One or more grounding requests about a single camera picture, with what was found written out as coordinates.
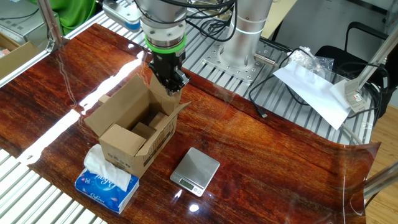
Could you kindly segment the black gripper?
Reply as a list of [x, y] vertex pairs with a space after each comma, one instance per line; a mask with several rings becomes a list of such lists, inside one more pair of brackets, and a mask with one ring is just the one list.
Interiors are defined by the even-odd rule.
[[177, 55], [176, 52], [170, 54], [154, 52], [154, 61], [148, 64], [153, 72], [150, 89], [160, 95], [171, 95], [179, 92], [190, 81], [189, 75], [177, 72], [181, 69], [184, 59], [184, 52], [180, 55]]

